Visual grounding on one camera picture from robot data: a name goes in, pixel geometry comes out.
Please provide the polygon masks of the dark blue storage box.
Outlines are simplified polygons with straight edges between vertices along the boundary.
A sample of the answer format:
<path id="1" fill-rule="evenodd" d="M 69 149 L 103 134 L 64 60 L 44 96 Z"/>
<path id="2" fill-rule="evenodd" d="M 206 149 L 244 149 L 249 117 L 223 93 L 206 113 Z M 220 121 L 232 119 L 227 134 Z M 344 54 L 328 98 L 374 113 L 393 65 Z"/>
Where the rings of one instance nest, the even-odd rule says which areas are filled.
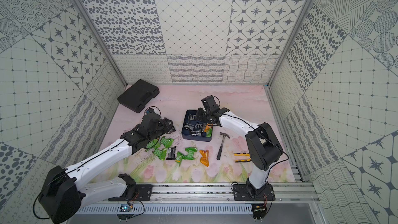
<path id="1" fill-rule="evenodd" d="M 181 130 L 184 140 L 210 142 L 212 140 L 212 127 L 196 118 L 196 110 L 187 110 Z"/>

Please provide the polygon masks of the black cookie packet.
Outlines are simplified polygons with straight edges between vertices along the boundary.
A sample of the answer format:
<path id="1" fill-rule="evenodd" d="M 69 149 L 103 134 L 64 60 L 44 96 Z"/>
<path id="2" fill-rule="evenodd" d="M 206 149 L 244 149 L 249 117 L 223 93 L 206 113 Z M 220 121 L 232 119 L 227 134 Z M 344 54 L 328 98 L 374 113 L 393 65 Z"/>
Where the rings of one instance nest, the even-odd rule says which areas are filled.
<path id="1" fill-rule="evenodd" d="M 166 160 L 176 159 L 176 146 L 167 148 Z"/>

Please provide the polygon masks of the light green cookie packet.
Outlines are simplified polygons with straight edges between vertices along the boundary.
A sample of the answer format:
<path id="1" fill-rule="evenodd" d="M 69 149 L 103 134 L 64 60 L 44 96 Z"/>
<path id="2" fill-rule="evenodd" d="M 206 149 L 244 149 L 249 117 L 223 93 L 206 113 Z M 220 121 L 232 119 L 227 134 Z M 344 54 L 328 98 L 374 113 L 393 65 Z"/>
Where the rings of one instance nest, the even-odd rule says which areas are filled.
<path id="1" fill-rule="evenodd" d="M 175 162 L 180 166 L 183 160 L 184 160 L 184 154 L 178 151 L 175 158 Z"/>

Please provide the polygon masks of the orange cookie packet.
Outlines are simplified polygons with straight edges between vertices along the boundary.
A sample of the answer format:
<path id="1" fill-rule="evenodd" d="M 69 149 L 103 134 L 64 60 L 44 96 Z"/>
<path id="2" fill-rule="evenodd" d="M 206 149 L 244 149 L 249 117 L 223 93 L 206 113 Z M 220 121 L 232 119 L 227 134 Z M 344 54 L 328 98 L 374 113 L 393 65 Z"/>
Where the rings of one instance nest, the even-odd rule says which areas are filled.
<path id="1" fill-rule="evenodd" d="M 200 150 L 200 154 L 200 163 L 206 167 L 209 167 L 209 150 Z"/>

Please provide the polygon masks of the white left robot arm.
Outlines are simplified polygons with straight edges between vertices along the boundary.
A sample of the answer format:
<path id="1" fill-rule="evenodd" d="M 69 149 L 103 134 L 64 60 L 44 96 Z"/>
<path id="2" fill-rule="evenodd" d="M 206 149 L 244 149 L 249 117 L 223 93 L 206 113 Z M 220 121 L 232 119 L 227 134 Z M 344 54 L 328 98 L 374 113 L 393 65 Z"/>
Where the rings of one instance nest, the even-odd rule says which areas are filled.
<path id="1" fill-rule="evenodd" d="M 128 174 L 94 184 L 91 180 L 141 149 L 148 149 L 151 141 L 174 131 L 172 120 L 147 111 L 141 123 L 108 147 L 67 168 L 56 166 L 51 169 L 35 202 L 40 203 L 48 219 L 61 224 L 81 208 L 105 199 L 136 200 L 139 195 L 137 183 Z"/>

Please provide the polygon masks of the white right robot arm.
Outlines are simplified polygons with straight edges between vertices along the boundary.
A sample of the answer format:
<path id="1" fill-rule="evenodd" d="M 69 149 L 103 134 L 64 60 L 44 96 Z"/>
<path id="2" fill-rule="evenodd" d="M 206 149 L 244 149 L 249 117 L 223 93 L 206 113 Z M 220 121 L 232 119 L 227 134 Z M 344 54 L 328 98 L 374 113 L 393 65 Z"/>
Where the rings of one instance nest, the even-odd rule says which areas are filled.
<path id="1" fill-rule="evenodd" d="M 221 108 L 213 95 L 201 99 L 203 107 L 197 111 L 197 119 L 210 125 L 229 129 L 246 139 L 250 159 L 254 166 L 245 184 L 232 183 L 235 201 L 276 200 L 273 186 L 268 182 L 272 168 L 285 155 L 272 127 L 264 122 L 252 123 L 233 114 L 227 108 Z"/>

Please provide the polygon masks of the black plastic tool case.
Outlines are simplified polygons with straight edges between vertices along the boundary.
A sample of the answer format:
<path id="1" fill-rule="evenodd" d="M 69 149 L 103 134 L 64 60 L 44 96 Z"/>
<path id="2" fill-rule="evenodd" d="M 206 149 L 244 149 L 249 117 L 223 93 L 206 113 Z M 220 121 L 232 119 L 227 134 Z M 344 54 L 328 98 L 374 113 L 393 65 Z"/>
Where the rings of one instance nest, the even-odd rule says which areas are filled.
<path id="1" fill-rule="evenodd" d="M 128 109 L 140 113 L 146 104 L 160 93 L 157 86 L 139 79 L 118 98 L 118 102 Z"/>

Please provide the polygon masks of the yellow black pliers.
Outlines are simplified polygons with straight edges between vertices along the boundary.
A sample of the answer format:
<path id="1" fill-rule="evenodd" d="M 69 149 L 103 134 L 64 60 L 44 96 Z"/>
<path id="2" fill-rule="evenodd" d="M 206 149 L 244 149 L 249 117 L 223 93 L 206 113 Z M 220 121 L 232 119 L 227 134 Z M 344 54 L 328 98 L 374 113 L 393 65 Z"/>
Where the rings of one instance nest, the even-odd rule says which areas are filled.
<path id="1" fill-rule="evenodd" d="M 251 162 L 250 154 L 247 152 L 236 152 L 234 153 L 234 162 L 235 163 Z"/>

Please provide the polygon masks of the black handled hammer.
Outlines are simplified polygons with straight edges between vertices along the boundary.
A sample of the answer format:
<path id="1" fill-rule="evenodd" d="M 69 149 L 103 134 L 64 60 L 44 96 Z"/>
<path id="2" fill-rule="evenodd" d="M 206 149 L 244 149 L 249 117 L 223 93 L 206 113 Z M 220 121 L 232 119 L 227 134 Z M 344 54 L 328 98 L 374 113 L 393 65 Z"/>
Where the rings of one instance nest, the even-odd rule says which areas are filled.
<path id="1" fill-rule="evenodd" d="M 223 151 L 223 146 L 224 146 L 224 142 L 225 140 L 229 140 L 230 136 L 227 133 L 224 132 L 220 132 L 220 136 L 222 136 L 222 141 L 221 141 L 221 145 L 219 147 L 218 150 L 218 154 L 217 154 L 217 160 L 219 161 L 221 159 L 221 155 L 222 155 L 222 151 Z"/>

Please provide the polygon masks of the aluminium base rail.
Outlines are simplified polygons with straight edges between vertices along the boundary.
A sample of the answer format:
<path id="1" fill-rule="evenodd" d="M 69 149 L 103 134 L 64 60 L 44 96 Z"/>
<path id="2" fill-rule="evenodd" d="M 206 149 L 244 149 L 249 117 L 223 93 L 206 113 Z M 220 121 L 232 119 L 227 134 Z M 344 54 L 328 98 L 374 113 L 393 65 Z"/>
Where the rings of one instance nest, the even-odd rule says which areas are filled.
<path id="1" fill-rule="evenodd" d="M 274 203 L 320 203 L 312 183 L 271 183 Z M 206 204 L 234 203 L 233 183 L 153 183 L 142 190 L 134 203 Z"/>

